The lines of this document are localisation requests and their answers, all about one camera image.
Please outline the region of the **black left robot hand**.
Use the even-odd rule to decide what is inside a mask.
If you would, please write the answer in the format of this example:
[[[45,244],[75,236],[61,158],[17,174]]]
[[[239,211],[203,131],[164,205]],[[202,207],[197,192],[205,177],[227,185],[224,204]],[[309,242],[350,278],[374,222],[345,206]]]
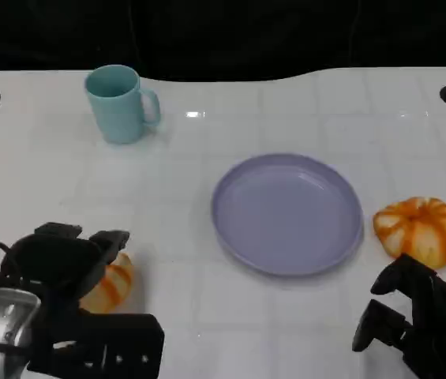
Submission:
[[[96,313],[81,299],[101,282],[129,232],[45,223],[6,252],[0,273],[42,301],[28,369],[58,378],[157,378],[164,331],[147,313]]]

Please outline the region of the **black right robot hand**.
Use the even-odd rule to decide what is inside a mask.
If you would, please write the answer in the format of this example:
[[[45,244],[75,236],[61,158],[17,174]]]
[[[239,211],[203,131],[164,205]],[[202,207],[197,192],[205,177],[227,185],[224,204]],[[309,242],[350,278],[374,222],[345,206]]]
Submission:
[[[416,377],[446,378],[446,282],[404,253],[384,268],[370,290],[374,295],[394,291],[411,300],[412,322],[372,299],[358,323],[352,351],[364,351],[379,340],[401,351]]]

